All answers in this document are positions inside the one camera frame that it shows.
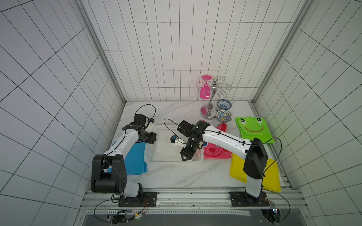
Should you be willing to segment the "blue raincoat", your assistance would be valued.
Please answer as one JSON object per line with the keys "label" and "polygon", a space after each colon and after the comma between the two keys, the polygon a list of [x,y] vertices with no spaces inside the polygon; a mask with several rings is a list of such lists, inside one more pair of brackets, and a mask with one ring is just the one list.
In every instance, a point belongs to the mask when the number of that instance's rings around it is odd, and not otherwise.
{"label": "blue raincoat", "polygon": [[127,175],[141,175],[148,172],[144,161],[145,147],[145,143],[136,143],[130,149],[124,160]]}

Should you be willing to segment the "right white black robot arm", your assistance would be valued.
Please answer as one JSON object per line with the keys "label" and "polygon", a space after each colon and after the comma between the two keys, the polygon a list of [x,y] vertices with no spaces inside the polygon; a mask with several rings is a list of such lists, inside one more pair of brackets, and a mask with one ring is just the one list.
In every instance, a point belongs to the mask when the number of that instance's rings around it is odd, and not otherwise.
{"label": "right white black robot arm", "polygon": [[182,148],[180,154],[184,162],[191,160],[197,149],[200,149],[204,143],[217,145],[244,160],[243,171],[247,175],[246,189],[244,192],[230,195],[236,205],[242,207],[269,205],[268,202],[262,201],[266,197],[265,192],[262,191],[262,183],[268,155],[260,139],[242,139],[223,132],[205,121],[198,121],[195,125],[182,121],[177,131],[184,135],[187,140],[173,135],[170,141],[173,146]]}

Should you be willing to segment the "white plastic perforated basket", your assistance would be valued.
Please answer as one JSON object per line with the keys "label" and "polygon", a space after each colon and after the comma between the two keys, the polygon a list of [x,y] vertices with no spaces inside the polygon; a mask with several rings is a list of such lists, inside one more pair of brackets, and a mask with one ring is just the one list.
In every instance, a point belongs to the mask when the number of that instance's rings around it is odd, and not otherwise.
{"label": "white plastic perforated basket", "polygon": [[[152,128],[152,132],[154,132],[154,129],[159,127],[159,126],[165,126],[165,125],[155,125]],[[186,140],[187,138],[182,135],[178,130],[177,130],[177,126],[176,125],[167,125],[165,126],[167,127],[171,132],[174,133],[174,135],[178,135],[180,138]],[[201,163],[204,160],[204,150],[201,149],[197,149],[197,151],[195,152],[193,158],[189,161],[185,161],[185,162],[171,162],[171,163],[157,163],[157,162],[153,162],[151,160],[152,156],[153,156],[153,152],[154,152],[154,144],[146,144],[145,147],[145,156],[144,156],[144,161],[145,163],[147,163],[148,165],[152,165],[152,164],[160,164],[160,165],[187,165],[187,164],[197,164],[197,163]]]}

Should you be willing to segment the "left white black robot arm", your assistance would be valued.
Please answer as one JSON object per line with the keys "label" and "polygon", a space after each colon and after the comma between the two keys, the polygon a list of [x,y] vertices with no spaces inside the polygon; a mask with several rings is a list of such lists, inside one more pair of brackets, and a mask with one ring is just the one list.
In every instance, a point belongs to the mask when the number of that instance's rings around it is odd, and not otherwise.
{"label": "left white black robot arm", "polygon": [[120,139],[104,154],[92,160],[91,190],[94,193],[120,195],[120,207],[154,206],[155,192],[144,192],[140,183],[127,179],[124,160],[136,143],[154,144],[156,133],[152,132],[154,119],[135,114],[134,121],[123,127]]}

